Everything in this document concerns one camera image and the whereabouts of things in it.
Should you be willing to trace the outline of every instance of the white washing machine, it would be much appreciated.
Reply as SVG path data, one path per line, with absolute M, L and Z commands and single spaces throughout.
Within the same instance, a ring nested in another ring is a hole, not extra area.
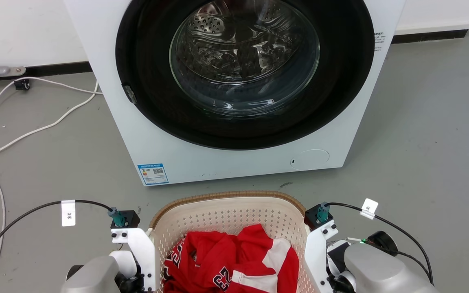
M 65 0 L 145 186 L 341 167 L 405 0 Z

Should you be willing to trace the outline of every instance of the red and white garment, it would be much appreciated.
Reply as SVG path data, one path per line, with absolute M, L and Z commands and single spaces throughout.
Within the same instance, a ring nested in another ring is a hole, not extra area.
M 294 293 L 298 256 L 261 224 L 238 236 L 188 232 L 164 261 L 165 293 Z

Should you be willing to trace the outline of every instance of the blue and white sticker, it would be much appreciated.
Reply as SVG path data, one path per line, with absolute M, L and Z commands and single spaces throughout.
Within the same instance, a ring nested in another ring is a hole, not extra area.
M 169 183 L 164 165 L 162 164 L 148 164 L 137 165 L 140 171 L 140 176 L 144 180 L 145 185 L 157 185 Z

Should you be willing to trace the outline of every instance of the brown basket rim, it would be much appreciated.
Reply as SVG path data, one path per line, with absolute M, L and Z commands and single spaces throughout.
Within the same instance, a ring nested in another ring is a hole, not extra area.
M 155 229 L 160 218 L 165 215 L 169 210 L 180 206 L 182 204 L 188 204 L 193 202 L 200 202 L 212 199 L 222 199 L 222 198 L 238 198 L 238 197 L 269 197 L 269 198 L 279 198 L 290 202 L 293 206 L 295 206 L 298 211 L 300 211 L 301 215 L 305 215 L 305 207 L 301 204 L 298 200 L 294 197 L 287 195 L 285 193 L 281 193 L 278 191 L 265 191 L 265 190 L 249 190 L 249 191 L 227 191 L 227 192 L 216 192 L 216 193 L 207 193 L 205 195 L 196 195 L 193 197 L 183 198 L 179 200 L 175 200 L 166 204 L 163 208 L 161 208 L 156 215 L 149 223 L 149 228 Z

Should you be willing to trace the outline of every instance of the gray floor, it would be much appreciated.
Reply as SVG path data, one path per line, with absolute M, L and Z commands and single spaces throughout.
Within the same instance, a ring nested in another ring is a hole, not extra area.
M 95 82 L 92 74 L 52 80 L 85 89 Z M 39 82 L 27 93 L 9 91 L 0 105 L 0 147 L 54 122 L 87 96 Z M 380 202 L 379 215 L 426 248 L 441 292 L 469 292 L 469 33 L 465 39 L 392 46 L 341 169 L 145 188 L 106 102 L 97 97 L 55 128 L 2 152 L 0 184 L 8 223 L 30 208 L 63 199 L 136 209 L 147 226 L 168 202 L 209 192 L 279 190 L 307 207 L 322 201 L 360 205 L 370 197 Z M 345 208 L 335 207 L 333 214 L 340 236 L 365 237 L 383 229 L 400 250 L 422 257 L 381 222 Z M 61 228 L 59 215 L 59 207 L 41 210 L 7 233 L 0 292 L 56 292 L 71 265 L 115 249 L 102 208 L 79 205 L 74 227 Z

